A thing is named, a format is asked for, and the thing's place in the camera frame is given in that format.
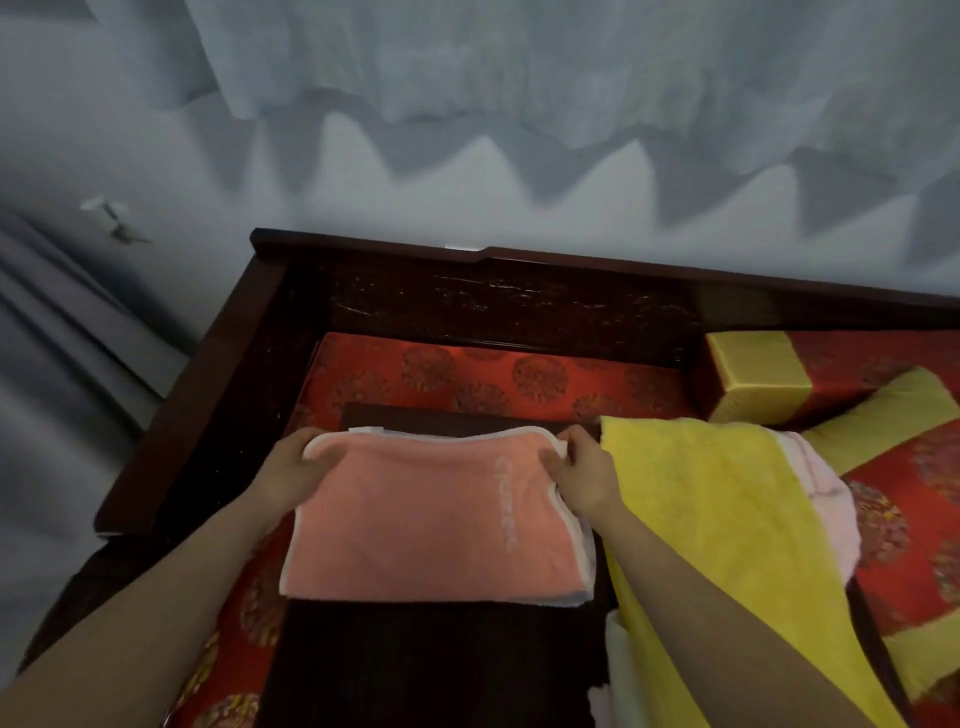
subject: person's left hand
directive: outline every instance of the person's left hand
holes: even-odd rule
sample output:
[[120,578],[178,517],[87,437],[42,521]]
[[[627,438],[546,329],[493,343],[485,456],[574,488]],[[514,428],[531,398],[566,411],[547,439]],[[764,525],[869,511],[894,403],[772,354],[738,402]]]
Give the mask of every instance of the person's left hand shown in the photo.
[[303,427],[276,443],[244,494],[264,509],[270,527],[316,493],[326,474],[347,455],[346,445],[331,445],[317,458],[305,460],[303,449],[322,434],[318,427]]

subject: wooden bed frame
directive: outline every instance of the wooden bed frame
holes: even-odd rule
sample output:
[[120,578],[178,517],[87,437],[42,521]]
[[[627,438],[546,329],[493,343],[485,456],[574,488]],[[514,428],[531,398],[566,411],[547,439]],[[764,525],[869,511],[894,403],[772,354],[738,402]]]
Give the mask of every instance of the wooden bed frame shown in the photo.
[[709,331],[960,328],[960,300],[503,248],[257,229],[255,255],[95,521],[27,661],[251,481],[328,331],[688,369]]

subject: pink towel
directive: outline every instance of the pink towel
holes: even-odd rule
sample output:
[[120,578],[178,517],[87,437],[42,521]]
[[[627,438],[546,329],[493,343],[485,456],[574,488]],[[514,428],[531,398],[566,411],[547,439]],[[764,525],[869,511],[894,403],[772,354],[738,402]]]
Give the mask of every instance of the pink towel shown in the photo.
[[304,457],[347,443],[344,461],[297,509],[280,592],[350,601],[580,603],[592,597],[589,530],[538,452],[540,427],[445,439],[330,432]]
[[824,525],[837,569],[846,584],[860,559],[860,531],[856,526],[853,493],[803,437],[796,432],[774,432],[774,435]]

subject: curtain fold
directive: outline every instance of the curtain fold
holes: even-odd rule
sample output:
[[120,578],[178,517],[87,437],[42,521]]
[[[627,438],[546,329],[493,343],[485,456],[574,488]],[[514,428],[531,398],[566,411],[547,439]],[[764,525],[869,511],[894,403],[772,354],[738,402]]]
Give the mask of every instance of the curtain fold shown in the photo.
[[149,103],[238,118],[304,91],[387,121],[496,113],[570,147],[645,124],[733,171],[836,152],[918,189],[960,167],[954,0],[87,0]]
[[93,516],[186,361],[0,210],[0,686],[100,547]]

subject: hand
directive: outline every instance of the hand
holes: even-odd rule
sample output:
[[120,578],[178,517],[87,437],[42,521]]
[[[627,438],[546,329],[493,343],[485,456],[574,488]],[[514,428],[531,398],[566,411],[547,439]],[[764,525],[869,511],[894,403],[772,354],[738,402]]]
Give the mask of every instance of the hand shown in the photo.
[[553,449],[540,451],[540,462],[560,489],[567,507],[593,527],[623,507],[611,455],[579,425],[558,435],[566,442],[566,459]]
[[326,474],[347,455],[346,445],[332,445],[315,459],[304,460],[307,443],[322,434],[318,427],[303,427],[276,443],[244,494],[263,510],[270,528],[316,493]]

